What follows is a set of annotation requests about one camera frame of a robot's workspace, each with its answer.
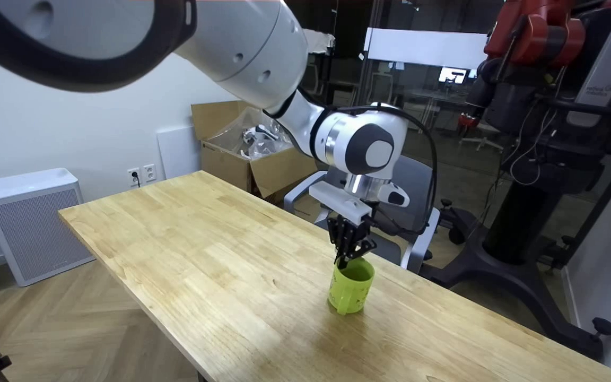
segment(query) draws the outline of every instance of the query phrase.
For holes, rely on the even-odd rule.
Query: wooden table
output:
[[[198,171],[61,213],[207,379],[611,379],[611,370],[380,257],[327,306],[318,228]]]

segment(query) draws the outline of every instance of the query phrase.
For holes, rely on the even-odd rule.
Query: lime green cup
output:
[[[343,270],[332,268],[328,304],[337,314],[354,314],[365,308],[373,283],[373,265],[365,259],[351,259]]]

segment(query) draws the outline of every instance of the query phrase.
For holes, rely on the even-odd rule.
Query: white appliance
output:
[[[93,259],[60,221],[58,211],[75,203],[80,203],[80,190],[65,167],[0,178],[0,249],[16,285],[50,277]]]

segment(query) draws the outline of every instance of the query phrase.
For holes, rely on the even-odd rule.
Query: herringbone floor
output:
[[[100,264],[16,289],[0,281],[0,351],[13,382],[196,379],[188,360]]]

